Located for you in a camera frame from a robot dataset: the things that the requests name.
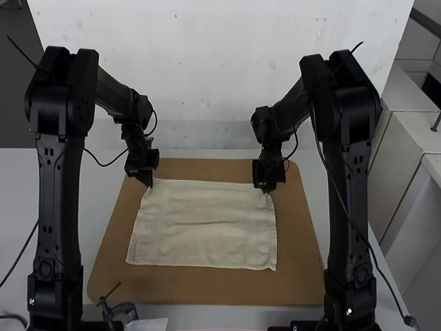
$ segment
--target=black cable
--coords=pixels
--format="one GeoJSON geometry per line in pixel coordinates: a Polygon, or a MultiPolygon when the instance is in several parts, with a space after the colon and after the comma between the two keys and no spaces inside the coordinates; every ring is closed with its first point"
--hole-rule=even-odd
{"type": "Polygon", "coordinates": [[[351,49],[351,52],[349,52],[349,54],[343,59],[343,61],[341,61],[341,63],[337,66],[337,68],[331,73],[331,77],[334,77],[337,73],[337,71],[339,71],[339,69],[343,66],[343,64],[345,64],[346,60],[357,50],[357,48],[359,48],[362,44],[364,43],[364,41],[359,42],[357,45],[355,45],[354,48],[351,49]]]}
{"type": "Polygon", "coordinates": [[[117,157],[115,157],[113,160],[111,160],[109,163],[102,164],[100,161],[98,161],[98,159],[96,158],[95,155],[93,155],[92,152],[90,152],[87,148],[84,148],[84,151],[85,151],[86,153],[88,153],[88,154],[89,154],[89,155],[95,160],[96,164],[98,164],[98,165],[99,165],[100,167],[102,167],[102,168],[106,168],[106,167],[108,167],[108,166],[111,166],[111,165],[112,165],[117,159],[119,159],[120,157],[122,157],[122,156],[124,155],[124,153],[126,153],[128,150],[129,150],[128,148],[124,149],[124,151],[122,151],[121,153],[119,153],[119,155],[118,155],[117,157]]]}
{"type": "Polygon", "coordinates": [[[297,131],[295,131],[295,130],[294,130],[294,136],[296,138],[296,145],[294,146],[294,149],[286,157],[282,158],[284,164],[285,164],[285,161],[288,161],[287,168],[285,169],[285,174],[288,172],[288,169],[289,169],[289,158],[294,155],[294,153],[297,151],[297,148],[298,148],[298,137],[297,137],[297,131]]]}
{"type": "Polygon", "coordinates": [[[8,313],[5,315],[0,315],[0,319],[15,319],[16,321],[21,323],[21,325],[24,327],[25,330],[28,327],[28,321],[26,321],[26,319],[19,314],[8,313]]]}
{"type": "MultiPolygon", "coordinates": [[[[350,226],[352,227],[352,229],[357,233],[357,235],[358,235],[358,236],[364,241],[364,243],[366,243],[366,245],[367,245],[367,247],[368,247],[368,249],[369,249],[369,251],[370,251],[370,253],[371,253],[371,255],[372,255],[373,264],[375,265],[375,268],[377,269],[377,271],[378,271],[378,273],[380,274],[380,276],[383,278],[383,280],[384,280],[384,282],[386,283],[386,285],[387,285],[387,287],[388,287],[390,293],[392,294],[393,300],[395,301],[395,305],[396,305],[396,307],[397,307],[397,309],[398,309],[398,312],[400,313],[400,316],[401,316],[401,318],[402,318],[404,324],[406,324],[407,326],[409,326],[409,325],[406,323],[406,321],[404,320],[404,319],[405,319],[405,316],[404,316],[404,314],[403,314],[403,312],[402,312],[401,305],[400,305],[400,303],[398,302],[397,296],[396,296],[395,292],[393,291],[393,288],[392,288],[392,286],[391,286],[389,280],[388,280],[387,277],[384,275],[383,271],[380,269],[380,266],[378,265],[377,256],[375,255],[375,252],[373,251],[373,248],[372,248],[371,244],[370,244],[369,241],[365,238],[365,236],[363,236],[363,234],[357,229],[355,223],[352,221],[352,218],[349,216],[349,213],[348,213],[348,211],[347,211],[347,209],[346,209],[346,205],[345,205],[345,203],[343,202],[342,196],[341,196],[340,192],[339,192],[338,189],[337,189],[337,185],[336,185],[336,182],[335,182],[335,180],[334,180],[334,176],[332,175],[331,171],[329,170],[329,168],[328,168],[328,166],[327,166],[327,164],[326,164],[325,158],[323,157],[323,153],[322,153],[322,150],[321,150],[321,148],[320,148],[320,144],[318,143],[317,127],[316,127],[316,115],[315,115],[314,105],[312,105],[312,107],[313,107],[312,115],[313,115],[313,123],[314,123],[314,136],[315,136],[315,139],[316,139],[316,145],[317,145],[318,154],[319,154],[320,159],[321,159],[321,161],[322,161],[322,163],[323,163],[323,165],[324,165],[324,167],[325,167],[325,169],[326,169],[326,171],[327,171],[327,174],[328,174],[329,178],[331,179],[332,185],[334,186],[334,189],[336,190],[336,193],[337,193],[338,199],[340,200],[340,203],[341,203],[341,205],[342,205],[342,208],[343,208],[343,210],[345,211],[345,214],[346,214],[346,217],[347,217],[347,221],[349,222],[349,224],[350,224],[350,226]]],[[[349,166],[347,165],[347,163],[345,163],[345,164],[346,164],[346,166],[348,167],[349,171],[352,173],[352,178],[353,178],[353,172],[352,172],[352,169],[349,168],[349,166]]]]}
{"type": "Polygon", "coordinates": [[[12,274],[12,272],[14,271],[15,267],[17,266],[18,262],[21,259],[21,256],[23,255],[26,247],[29,244],[29,241],[31,240],[32,236],[34,235],[35,230],[37,229],[37,226],[39,225],[39,220],[37,220],[37,222],[35,222],[34,227],[32,228],[28,238],[26,239],[23,247],[20,250],[19,255],[17,256],[17,258],[15,259],[14,263],[12,264],[11,268],[9,269],[8,273],[5,275],[5,277],[3,278],[3,280],[0,283],[0,288],[4,285],[4,283],[8,280],[9,276],[12,274]]]}
{"type": "Polygon", "coordinates": [[[317,322],[315,331],[318,331],[325,321],[326,321],[326,315],[323,314],[317,322]]]}
{"type": "MultiPolygon", "coordinates": [[[[297,94],[296,98],[294,99],[294,101],[292,103],[291,108],[293,108],[295,106],[297,99],[300,97],[300,95],[308,96],[308,94],[305,91],[302,91],[299,94],[297,94]]],[[[280,164],[280,162],[285,163],[285,161],[288,160],[290,157],[292,157],[294,155],[294,153],[297,151],[298,137],[297,137],[297,131],[295,129],[294,129],[294,137],[296,138],[296,145],[294,146],[294,149],[292,150],[292,152],[289,153],[286,157],[282,157],[280,159],[280,161],[277,161],[277,162],[274,162],[273,164],[271,164],[271,166],[268,168],[268,170],[265,171],[265,180],[264,181],[267,181],[268,176],[269,176],[269,174],[271,174],[271,171],[273,170],[274,167],[276,167],[278,164],[280,164]]],[[[288,162],[287,168],[285,169],[285,174],[287,173],[288,169],[289,169],[289,162],[288,162]]]]}
{"type": "Polygon", "coordinates": [[[31,60],[28,55],[26,55],[26,53],[17,45],[17,43],[15,41],[12,40],[11,37],[6,36],[6,38],[8,38],[8,40],[15,47],[15,49],[18,50],[20,52],[20,54],[23,55],[23,57],[26,60],[28,60],[28,62],[32,65],[32,67],[34,67],[35,70],[39,69],[38,65],[33,60],[31,60]]]}
{"type": "Polygon", "coordinates": [[[156,127],[158,126],[158,115],[156,115],[156,112],[154,111],[153,108],[152,108],[152,112],[153,112],[153,115],[154,115],[154,127],[153,127],[152,131],[150,131],[149,133],[147,133],[145,135],[146,137],[152,135],[153,132],[156,130],[156,127]]]}

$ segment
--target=cork board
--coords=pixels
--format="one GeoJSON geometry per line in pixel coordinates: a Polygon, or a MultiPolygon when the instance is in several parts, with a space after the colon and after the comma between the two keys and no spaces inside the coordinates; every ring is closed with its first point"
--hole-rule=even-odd
{"type": "MultiPolygon", "coordinates": [[[[161,159],[157,178],[252,183],[252,160],[161,159]]],[[[277,271],[130,265],[125,262],[146,187],[126,177],[96,257],[88,296],[98,301],[216,305],[322,305],[323,268],[300,173],[271,193],[276,211],[277,271]]]]}

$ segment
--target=table surface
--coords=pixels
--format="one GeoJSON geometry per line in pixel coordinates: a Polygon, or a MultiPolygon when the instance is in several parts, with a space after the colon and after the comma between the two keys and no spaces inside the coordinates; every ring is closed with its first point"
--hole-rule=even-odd
{"type": "MultiPolygon", "coordinates": [[[[101,162],[119,151],[93,150],[101,162]]],[[[161,150],[162,157],[256,158],[258,150],[161,150]]],[[[38,215],[39,176],[34,150],[0,150],[0,274],[5,274],[16,258],[38,215]]],[[[326,265],[329,251],[327,176],[316,150],[298,150],[291,158],[302,177],[322,260],[326,265]]],[[[109,168],[98,167],[83,156],[80,180],[79,238],[84,282],[87,284],[94,260],[123,182],[124,157],[109,168]]],[[[395,282],[384,261],[375,237],[369,238],[380,267],[389,278],[404,307],[395,282]]],[[[16,270],[0,289],[0,311],[27,316],[26,277],[31,272],[36,236],[30,242],[16,270]]],[[[402,330],[403,324],[386,284],[376,273],[378,284],[377,322],[383,330],[402,330]]],[[[83,290],[84,319],[100,319],[100,311],[90,303],[83,290]]],[[[271,325],[288,325],[292,319],[318,319],[321,307],[269,307],[219,305],[138,305],[140,318],[168,317],[168,330],[195,328],[242,328],[263,330],[271,325]]],[[[14,321],[0,321],[2,330],[22,330],[14,321]]]]}

